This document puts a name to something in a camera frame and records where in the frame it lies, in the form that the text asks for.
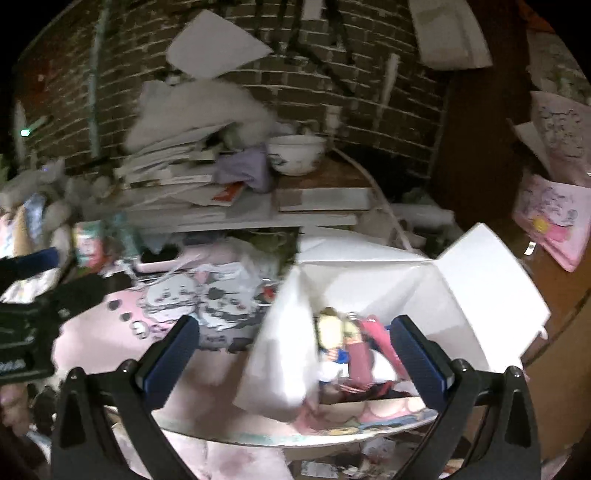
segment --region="white cloth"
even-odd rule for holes
[[[125,149],[135,153],[156,142],[189,130],[212,125],[238,124],[245,147],[263,142],[275,125],[274,115],[250,93],[222,80],[195,80],[148,96],[142,114],[125,139]]]

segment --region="purple cloth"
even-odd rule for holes
[[[265,147],[259,145],[233,155],[220,156],[216,160],[215,181],[222,184],[243,181],[255,192],[270,191],[271,172]]]

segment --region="pink bag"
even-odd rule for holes
[[[591,228],[591,189],[526,173],[513,220],[566,271],[579,265]]]

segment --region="cartoon print fabric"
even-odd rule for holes
[[[532,92],[531,119],[544,141],[555,181],[591,187],[591,107]]]
[[[240,263],[202,265],[169,277],[149,275],[139,288],[111,294],[106,310],[129,325],[130,341],[155,342],[183,315],[200,325],[200,349],[245,350],[253,341],[267,307],[256,299],[264,287]]]
[[[589,240],[591,189],[526,173],[513,220],[566,271],[577,268]]]

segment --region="white shelf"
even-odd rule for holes
[[[228,207],[225,220],[217,222],[191,222],[185,217],[182,223],[171,222],[150,225],[136,223],[143,233],[202,232],[211,230],[240,230],[250,228],[301,227],[301,226],[350,226],[357,224],[354,213],[278,213],[272,204],[270,193],[258,194],[245,191],[234,205]]]

